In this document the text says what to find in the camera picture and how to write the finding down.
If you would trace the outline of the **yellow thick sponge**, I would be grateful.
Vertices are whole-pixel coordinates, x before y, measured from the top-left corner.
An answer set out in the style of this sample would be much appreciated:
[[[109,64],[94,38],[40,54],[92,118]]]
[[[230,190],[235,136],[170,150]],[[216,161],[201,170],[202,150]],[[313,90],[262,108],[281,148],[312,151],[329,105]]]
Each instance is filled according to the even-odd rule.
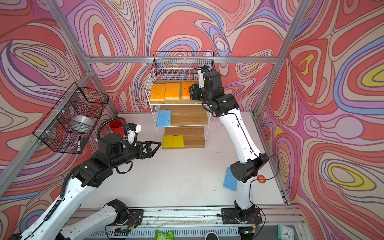
[[[174,136],[165,135],[163,137],[163,148],[164,149],[173,149],[174,148]]]
[[[184,136],[182,135],[174,136],[173,148],[174,149],[184,148]]]

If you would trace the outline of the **blue sponge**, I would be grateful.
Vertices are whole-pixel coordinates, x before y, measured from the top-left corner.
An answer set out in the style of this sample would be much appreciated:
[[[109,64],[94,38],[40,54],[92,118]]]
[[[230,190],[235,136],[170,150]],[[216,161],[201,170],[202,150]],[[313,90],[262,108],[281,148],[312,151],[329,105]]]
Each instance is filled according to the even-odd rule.
[[[238,181],[233,176],[231,169],[227,168],[225,178],[224,178],[223,187],[228,189],[228,190],[237,191],[237,188],[238,188],[237,182]]]
[[[171,110],[160,110],[158,112],[157,127],[166,128],[171,126]]]

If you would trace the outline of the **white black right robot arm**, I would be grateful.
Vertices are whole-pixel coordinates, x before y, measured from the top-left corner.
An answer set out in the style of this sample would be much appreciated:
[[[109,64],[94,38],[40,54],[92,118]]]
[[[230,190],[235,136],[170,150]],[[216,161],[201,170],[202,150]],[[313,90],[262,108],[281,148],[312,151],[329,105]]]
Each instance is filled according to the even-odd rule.
[[[189,88],[191,100],[202,102],[203,109],[221,121],[238,156],[237,162],[230,166],[232,175],[238,181],[234,207],[223,208],[219,217],[224,224],[252,224],[256,227],[262,223],[263,213],[253,203],[254,200],[262,205],[281,203],[277,174],[260,177],[272,172],[269,161],[274,157],[262,153],[253,142],[236,98],[224,91],[221,74],[197,70],[196,79],[198,84]]]

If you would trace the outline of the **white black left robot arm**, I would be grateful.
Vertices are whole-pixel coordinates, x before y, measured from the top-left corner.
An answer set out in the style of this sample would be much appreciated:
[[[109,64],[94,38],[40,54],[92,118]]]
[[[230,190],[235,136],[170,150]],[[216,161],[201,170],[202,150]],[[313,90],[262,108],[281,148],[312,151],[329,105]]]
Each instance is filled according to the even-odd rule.
[[[48,209],[26,230],[13,234],[11,240],[83,240],[105,226],[141,224],[120,200],[112,200],[95,214],[66,227],[77,208],[113,173],[123,174],[119,166],[134,160],[152,158],[161,142],[137,140],[141,126],[112,118],[97,129],[99,149],[66,175],[61,192]]]

